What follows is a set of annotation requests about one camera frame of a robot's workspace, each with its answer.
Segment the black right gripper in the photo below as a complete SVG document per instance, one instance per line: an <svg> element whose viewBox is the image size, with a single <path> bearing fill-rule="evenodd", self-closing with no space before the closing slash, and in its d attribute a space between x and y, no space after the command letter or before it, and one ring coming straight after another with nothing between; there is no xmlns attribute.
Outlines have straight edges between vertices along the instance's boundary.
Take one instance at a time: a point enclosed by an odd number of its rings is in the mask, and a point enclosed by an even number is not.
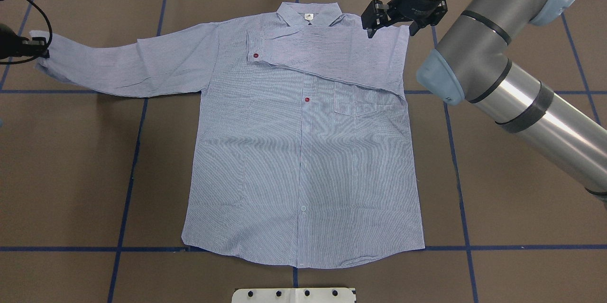
<svg viewBox="0 0 607 303"><path fill-rule="evenodd" d="M408 31L414 37L419 30L436 26L447 11L446 0L390 0L388 9L382 1L372 0L361 14L361 24L371 39L378 29L410 22Z"/></svg>

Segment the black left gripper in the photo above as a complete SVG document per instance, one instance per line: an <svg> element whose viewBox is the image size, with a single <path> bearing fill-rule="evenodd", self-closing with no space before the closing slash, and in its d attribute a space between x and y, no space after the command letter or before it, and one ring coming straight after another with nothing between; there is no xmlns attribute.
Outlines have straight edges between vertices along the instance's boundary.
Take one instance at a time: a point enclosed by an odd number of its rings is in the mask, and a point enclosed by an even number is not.
<svg viewBox="0 0 607 303"><path fill-rule="evenodd" d="M0 25L0 58L8 57L43 57L48 58L48 41L45 37L31 39L18 36L13 29Z"/></svg>

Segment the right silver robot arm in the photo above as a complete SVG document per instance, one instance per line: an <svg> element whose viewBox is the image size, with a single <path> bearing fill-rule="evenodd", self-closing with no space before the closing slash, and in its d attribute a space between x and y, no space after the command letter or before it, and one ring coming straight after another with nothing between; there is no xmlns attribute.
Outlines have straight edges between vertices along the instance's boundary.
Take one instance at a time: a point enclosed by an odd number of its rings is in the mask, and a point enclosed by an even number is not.
<svg viewBox="0 0 607 303"><path fill-rule="evenodd" d="M508 54L525 27L546 26L575 1L472 0L418 68L416 79L448 105L477 107L605 203L605 128ZM436 26L447 11L446 0L373 0L361 15L362 26L373 37L380 28L407 23L414 36Z"/></svg>

